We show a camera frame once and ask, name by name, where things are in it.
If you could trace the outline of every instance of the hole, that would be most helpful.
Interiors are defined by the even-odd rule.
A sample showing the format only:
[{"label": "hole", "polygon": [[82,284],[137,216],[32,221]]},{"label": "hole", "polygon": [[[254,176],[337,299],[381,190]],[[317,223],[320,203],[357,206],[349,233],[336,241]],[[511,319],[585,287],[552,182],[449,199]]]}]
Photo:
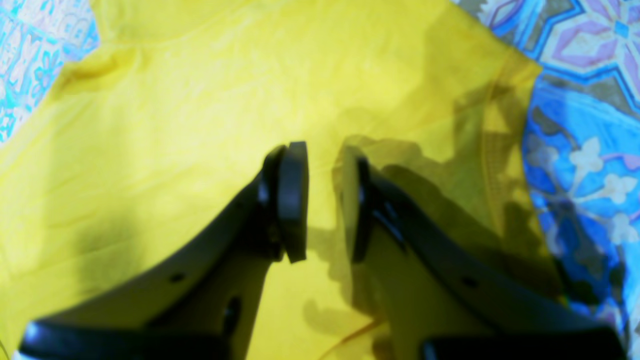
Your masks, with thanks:
[{"label": "hole", "polygon": [[181,272],[177,272],[169,278],[170,282],[181,282],[182,280],[184,280],[184,274]]},{"label": "hole", "polygon": [[462,283],[472,289],[475,289],[478,287],[478,282],[471,277],[467,277],[467,276],[463,277]]},{"label": "hole", "polygon": [[222,334],[231,336],[240,321],[240,299],[237,297],[229,300],[225,313],[223,314]]}]

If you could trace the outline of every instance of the black plastic part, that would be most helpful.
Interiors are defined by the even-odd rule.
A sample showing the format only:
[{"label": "black plastic part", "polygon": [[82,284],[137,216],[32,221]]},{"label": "black plastic part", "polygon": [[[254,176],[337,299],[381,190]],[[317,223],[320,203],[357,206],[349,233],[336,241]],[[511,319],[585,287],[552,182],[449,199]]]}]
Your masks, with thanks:
[{"label": "black plastic part", "polygon": [[[352,259],[362,262],[378,278],[389,306],[393,307],[388,312],[394,346],[400,347],[396,349],[396,354],[401,354],[398,360],[416,359],[419,354],[427,353],[418,349],[429,348],[423,347],[423,342],[433,337],[434,330],[421,326],[421,319],[426,319],[421,316],[428,316],[429,311],[442,311],[422,308],[434,297],[428,293],[434,289],[450,294],[448,299],[459,304],[450,308],[473,318],[468,323],[482,329],[478,331],[495,336],[475,338],[475,334],[459,334],[467,337],[465,341],[472,341],[468,344],[484,344],[475,347],[476,358],[498,358],[492,356],[499,354],[519,359],[519,354],[494,347],[505,339],[521,344],[549,340],[538,345],[541,348],[579,343],[581,349],[574,349],[576,352],[571,354],[600,354],[601,360],[624,358],[623,347],[609,325],[539,296],[469,256],[439,230],[409,196],[369,166],[360,151],[346,151],[344,169],[343,206],[347,241],[354,244],[349,245],[353,249]],[[349,227],[364,234],[350,233]],[[374,244],[376,251],[371,253],[368,248]],[[424,289],[421,284],[439,285]],[[464,358],[443,350],[450,341],[454,340],[427,342],[431,348],[442,347],[442,354],[435,359]],[[463,341],[459,341],[458,345],[462,346]],[[543,358],[567,358],[556,354],[550,352]]]},{"label": "black plastic part", "polygon": [[[183,248],[113,290],[32,321],[19,353],[40,360],[243,359],[282,239],[295,259],[305,257],[307,169],[300,144],[276,148]],[[282,206],[298,216],[281,218]]]}]

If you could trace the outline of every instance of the yellow fabric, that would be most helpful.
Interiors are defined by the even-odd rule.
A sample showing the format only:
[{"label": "yellow fabric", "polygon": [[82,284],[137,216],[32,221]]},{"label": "yellow fabric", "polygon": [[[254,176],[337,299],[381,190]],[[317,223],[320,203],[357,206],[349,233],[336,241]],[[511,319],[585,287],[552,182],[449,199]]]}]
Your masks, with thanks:
[{"label": "yellow fabric", "polygon": [[520,155],[540,68],[449,0],[92,6],[101,47],[0,149],[7,353],[30,319],[185,244],[294,140],[309,151],[308,260],[271,268],[249,359],[388,358],[388,325],[346,259],[345,144],[471,253],[554,296]]}]

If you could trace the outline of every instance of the black plastic bracket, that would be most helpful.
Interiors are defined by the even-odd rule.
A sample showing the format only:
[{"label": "black plastic bracket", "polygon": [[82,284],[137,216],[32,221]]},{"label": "black plastic bracket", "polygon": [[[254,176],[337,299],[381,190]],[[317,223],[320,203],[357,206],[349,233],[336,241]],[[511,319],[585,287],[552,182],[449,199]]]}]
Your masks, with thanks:
[{"label": "black plastic bracket", "polygon": [[343,166],[348,249],[381,286],[397,360],[625,358],[614,329],[472,258],[358,149]]},{"label": "black plastic bracket", "polygon": [[244,359],[269,266],[305,259],[305,143],[257,177],[183,248],[123,285],[32,321],[18,359]]}]

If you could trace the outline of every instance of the screw hole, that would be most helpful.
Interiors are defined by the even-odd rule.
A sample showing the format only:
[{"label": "screw hole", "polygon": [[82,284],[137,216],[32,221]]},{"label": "screw hole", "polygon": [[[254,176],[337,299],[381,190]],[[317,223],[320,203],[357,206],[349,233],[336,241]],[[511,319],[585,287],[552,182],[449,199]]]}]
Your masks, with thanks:
[{"label": "screw hole", "polygon": [[229,303],[225,308],[222,323],[222,333],[225,336],[231,336],[236,330],[238,321],[240,321],[240,307],[241,304],[239,298],[234,297],[229,300]]},{"label": "screw hole", "polygon": [[468,288],[475,289],[478,287],[478,282],[471,277],[467,277],[467,276],[463,277],[462,283],[466,285]]},{"label": "screw hole", "polygon": [[184,274],[181,272],[177,272],[169,278],[170,282],[181,282],[182,280],[184,280]]}]

